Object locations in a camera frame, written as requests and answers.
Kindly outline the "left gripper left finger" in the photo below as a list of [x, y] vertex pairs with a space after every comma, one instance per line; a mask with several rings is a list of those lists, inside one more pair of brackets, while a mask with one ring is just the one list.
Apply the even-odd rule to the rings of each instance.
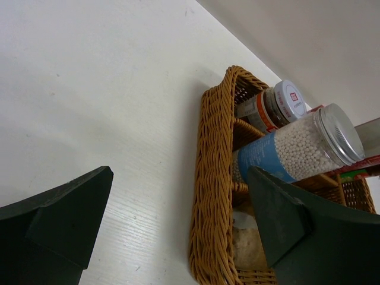
[[78, 284], [112, 187], [101, 166], [1, 207], [1, 284]]

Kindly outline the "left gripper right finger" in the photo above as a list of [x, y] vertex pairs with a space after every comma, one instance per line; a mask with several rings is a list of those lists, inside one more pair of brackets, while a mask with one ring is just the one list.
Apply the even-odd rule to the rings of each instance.
[[258, 168], [247, 174], [278, 284], [379, 284], [379, 215], [331, 202]]

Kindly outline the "green-label red sauce bottle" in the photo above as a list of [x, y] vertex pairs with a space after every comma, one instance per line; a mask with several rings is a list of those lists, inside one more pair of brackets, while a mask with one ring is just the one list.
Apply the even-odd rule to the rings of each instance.
[[340, 180], [342, 183], [358, 181], [361, 179], [366, 179], [368, 177], [370, 177], [370, 174], [365, 170], [358, 170], [340, 174]]

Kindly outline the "silver-cap blue-label jar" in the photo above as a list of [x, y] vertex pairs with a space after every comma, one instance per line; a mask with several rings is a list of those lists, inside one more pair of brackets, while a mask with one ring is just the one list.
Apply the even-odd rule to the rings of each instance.
[[232, 179], [246, 182], [248, 169], [256, 166], [293, 183], [364, 159], [351, 120], [332, 103], [234, 151]]

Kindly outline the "tall red-label glass bottle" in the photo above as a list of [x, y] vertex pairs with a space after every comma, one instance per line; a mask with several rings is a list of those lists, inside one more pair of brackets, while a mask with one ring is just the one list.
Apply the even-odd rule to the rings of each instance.
[[379, 164], [379, 133], [355, 127], [337, 104], [318, 106], [308, 114], [318, 137], [323, 174], [332, 176]]

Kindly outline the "white-lid dark jam jar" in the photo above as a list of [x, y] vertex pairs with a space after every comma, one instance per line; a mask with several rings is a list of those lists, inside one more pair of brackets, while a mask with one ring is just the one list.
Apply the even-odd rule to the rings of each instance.
[[307, 115], [301, 92], [289, 80], [237, 104], [235, 116], [269, 134]]

